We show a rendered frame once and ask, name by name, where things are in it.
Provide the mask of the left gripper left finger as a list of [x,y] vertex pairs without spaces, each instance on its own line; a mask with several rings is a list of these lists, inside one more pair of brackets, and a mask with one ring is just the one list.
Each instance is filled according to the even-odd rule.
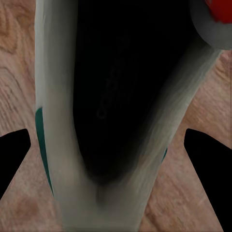
[[31,146],[27,129],[0,137],[0,199]]

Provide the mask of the gym shoe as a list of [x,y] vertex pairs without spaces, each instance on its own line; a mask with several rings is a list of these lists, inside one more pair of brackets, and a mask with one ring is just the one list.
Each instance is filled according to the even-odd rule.
[[64,232],[137,232],[167,148],[232,50],[232,0],[36,0],[35,125]]

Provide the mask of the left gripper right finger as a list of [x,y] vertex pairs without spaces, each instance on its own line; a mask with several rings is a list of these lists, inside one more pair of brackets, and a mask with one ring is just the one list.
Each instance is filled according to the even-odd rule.
[[232,232],[232,150],[193,129],[184,147],[224,232]]

